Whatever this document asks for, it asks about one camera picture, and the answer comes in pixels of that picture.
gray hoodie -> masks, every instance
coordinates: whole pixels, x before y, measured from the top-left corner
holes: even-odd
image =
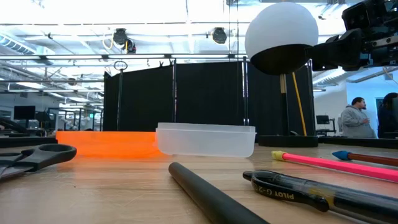
[[[365,113],[354,106],[348,105],[341,113],[343,135],[350,138],[376,138],[376,134],[369,124],[364,124],[367,119]]]

translucent plastic container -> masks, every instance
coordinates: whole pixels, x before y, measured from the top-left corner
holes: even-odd
[[[159,123],[157,146],[164,154],[249,157],[256,128],[214,124]]]

pen clip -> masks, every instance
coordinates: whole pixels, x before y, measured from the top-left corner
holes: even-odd
[[[316,208],[321,212],[327,212],[329,210],[328,202],[324,197],[319,195],[308,194],[298,190],[264,182],[259,180],[255,175],[252,176],[251,183],[257,193],[260,193],[266,197],[289,202],[304,203]]]

desk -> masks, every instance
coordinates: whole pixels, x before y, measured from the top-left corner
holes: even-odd
[[[248,159],[161,156],[127,161],[76,157],[35,174],[0,182],[0,220],[2,224],[209,223],[171,178],[167,169],[172,161],[180,162],[270,223],[355,222],[333,212],[321,213],[307,205],[281,202],[259,195],[253,191],[250,182],[242,178],[245,170],[269,169],[398,198],[395,183],[273,161],[271,151],[274,150],[333,160],[335,158],[331,153],[339,150],[398,157],[396,149],[327,144],[311,149],[256,146],[254,154]]]

person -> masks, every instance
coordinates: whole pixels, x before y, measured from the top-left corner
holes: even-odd
[[[363,113],[366,110],[366,102],[362,97],[353,99],[351,105],[341,113],[343,135],[349,138],[376,138],[376,134],[370,126],[370,120]]]
[[[379,129],[377,135],[379,138],[394,138],[386,133],[396,132],[398,130],[398,122],[392,110],[392,100],[397,98],[397,93],[387,94],[379,107],[377,117],[379,118]]]

